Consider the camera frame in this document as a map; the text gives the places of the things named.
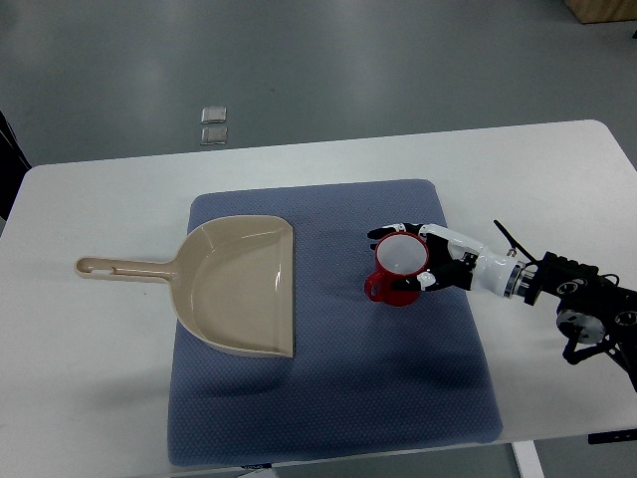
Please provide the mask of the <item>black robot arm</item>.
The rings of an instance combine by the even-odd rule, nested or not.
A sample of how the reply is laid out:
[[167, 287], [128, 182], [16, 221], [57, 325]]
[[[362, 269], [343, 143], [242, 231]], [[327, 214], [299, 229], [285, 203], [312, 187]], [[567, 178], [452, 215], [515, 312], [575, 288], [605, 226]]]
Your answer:
[[533, 306], [541, 294], [558, 298], [556, 326], [566, 337], [562, 356], [579, 364], [600, 354], [609, 356], [636, 383], [636, 292], [619, 285], [615, 274], [546, 252], [533, 257], [504, 225], [496, 227], [512, 251], [530, 261], [514, 281], [514, 293]]

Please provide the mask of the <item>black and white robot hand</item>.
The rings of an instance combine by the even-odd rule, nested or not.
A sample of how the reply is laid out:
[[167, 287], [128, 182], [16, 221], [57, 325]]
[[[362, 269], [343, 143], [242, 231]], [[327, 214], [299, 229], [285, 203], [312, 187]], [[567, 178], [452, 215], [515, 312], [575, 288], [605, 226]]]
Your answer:
[[433, 292], [446, 288], [465, 291], [482, 289], [499, 297], [511, 298], [514, 281], [530, 260], [520, 251], [494, 253], [486, 244], [438, 224], [396, 223], [373, 229], [367, 237], [377, 243], [394, 232], [418, 236], [427, 246], [429, 260], [424, 272], [396, 281], [393, 289]]

